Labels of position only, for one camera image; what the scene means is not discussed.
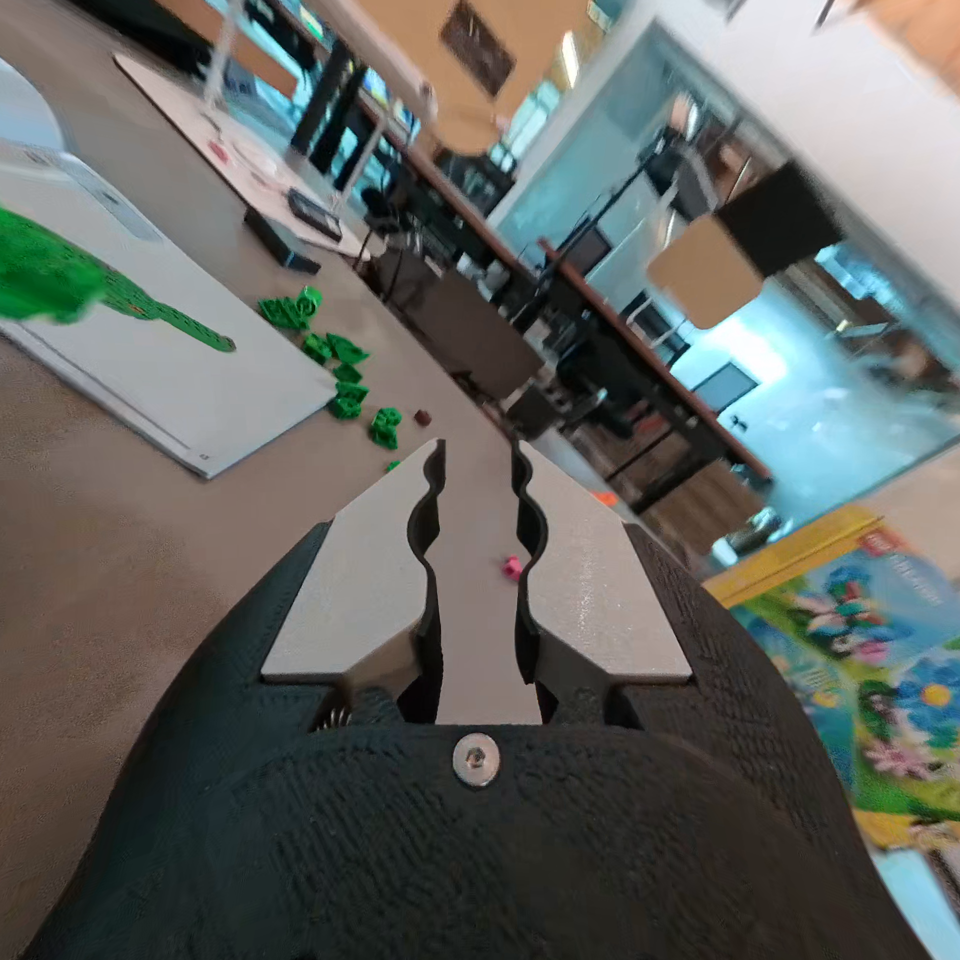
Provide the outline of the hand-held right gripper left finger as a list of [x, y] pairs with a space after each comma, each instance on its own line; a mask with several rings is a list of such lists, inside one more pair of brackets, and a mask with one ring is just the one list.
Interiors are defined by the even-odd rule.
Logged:
[[327, 524], [261, 668], [263, 681], [387, 691], [409, 722], [437, 719], [444, 676], [436, 575], [447, 444], [426, 441]]

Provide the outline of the white instruction booklet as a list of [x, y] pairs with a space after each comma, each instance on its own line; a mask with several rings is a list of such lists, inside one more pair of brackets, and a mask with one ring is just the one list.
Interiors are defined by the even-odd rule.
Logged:
[[332, 374], [64, 150], [2, 140], [2, 208], [113, 268], [184, 320], [92, 304], [75, 323], [2, 318], [2, 337], [211, 479], [321, 411]]

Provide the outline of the cluster of small green bricks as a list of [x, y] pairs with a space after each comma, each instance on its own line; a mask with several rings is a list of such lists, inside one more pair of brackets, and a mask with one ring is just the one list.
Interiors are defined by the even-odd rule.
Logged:
[[370, 388], [361, 366], [370, 354], [350, 338], [334, 332], [314, 329], [323, 295], [313, 285], [305, 285], [296, 295], [261, 298], [257, 309], [264, 320], [278, 330], [299, 336], [299, 349], [334, 378], [334, 395], [327, 409], [339, 422], [359, 420]]

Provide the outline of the large tan wooden board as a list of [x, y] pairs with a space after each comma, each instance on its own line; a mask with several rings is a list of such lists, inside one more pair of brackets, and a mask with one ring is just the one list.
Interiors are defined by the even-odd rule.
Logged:
[[477, 157], [509, 129], [562, 42], [588, 23], [587, 1], [365, 1], [359, 7], [412, 63], [437, 112], [440, 147]]

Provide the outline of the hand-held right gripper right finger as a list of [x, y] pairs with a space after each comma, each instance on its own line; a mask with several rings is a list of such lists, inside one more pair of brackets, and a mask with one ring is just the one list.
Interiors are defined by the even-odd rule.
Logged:
[[526, 440], [511, 445], [518, 580], [514, 650], [542, 722], [578, 691], [605, 712], [628, 687], [681, 687], [692, 667], [630, 535], [610, 507]]

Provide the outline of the grey desk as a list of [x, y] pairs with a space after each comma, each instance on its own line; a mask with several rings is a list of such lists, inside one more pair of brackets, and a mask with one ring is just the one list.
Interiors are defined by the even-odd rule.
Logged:
[[[255, 306], [302, 287], [114, 64], [114, 52], [144, 52], [66, 2], [2, 2], [1, 47], [74, 152], [235, 296]], [[508, 442], [345, 260], [324, 251], [320, 262], [332, 317], [320, 325], [370, 352], [370, 397], [402, 412], [403, 450], [446, 440], [428, 552], [438, 721], [537, 723], [515, 663], [516, 587], [501, 573], [508, 556], [525, 557]], [[122, 762], [197, 645], [391, 460], [363, 422], [317, 414], [207, 483], [2, 342], [2, 958], [21, 954], [62, 894]]]

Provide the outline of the small tan rounded board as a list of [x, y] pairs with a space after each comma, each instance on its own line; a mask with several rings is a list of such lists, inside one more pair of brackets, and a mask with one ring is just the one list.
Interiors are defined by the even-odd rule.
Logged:
[[691, 222], [647, 265], [649, 283], [697, 330], [712, 330], [762, 294], [764, 279], [714, 214]]

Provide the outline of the black box blue edge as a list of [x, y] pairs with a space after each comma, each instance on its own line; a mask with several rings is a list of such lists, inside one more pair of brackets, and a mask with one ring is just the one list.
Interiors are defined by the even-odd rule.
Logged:
[[244, 224], [275, 263], [287, 271], [315, 277], [322, 269], [305, 241], [288, 227], [248, 205]]

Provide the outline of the green brick leaf build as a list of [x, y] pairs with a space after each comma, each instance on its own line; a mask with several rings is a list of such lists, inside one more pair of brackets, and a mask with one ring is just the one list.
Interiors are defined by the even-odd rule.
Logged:
[[41, 224], [1, 209], [1, 317], [77, 323], [107, 289], [106, 269]]

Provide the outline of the black square panel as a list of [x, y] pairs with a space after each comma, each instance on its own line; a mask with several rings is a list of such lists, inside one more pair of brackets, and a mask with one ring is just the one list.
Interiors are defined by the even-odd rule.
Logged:
[[765, 280], [845, 239], [834, 213], [794, 161], [766, 175], [714, 215]]

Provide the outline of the colourful toy box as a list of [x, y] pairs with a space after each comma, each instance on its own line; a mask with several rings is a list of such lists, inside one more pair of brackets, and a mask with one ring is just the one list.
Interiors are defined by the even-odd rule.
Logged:
[[861, 506], [703, 583], [792, 691], [881, 849], [959, 839], [958, 587]]

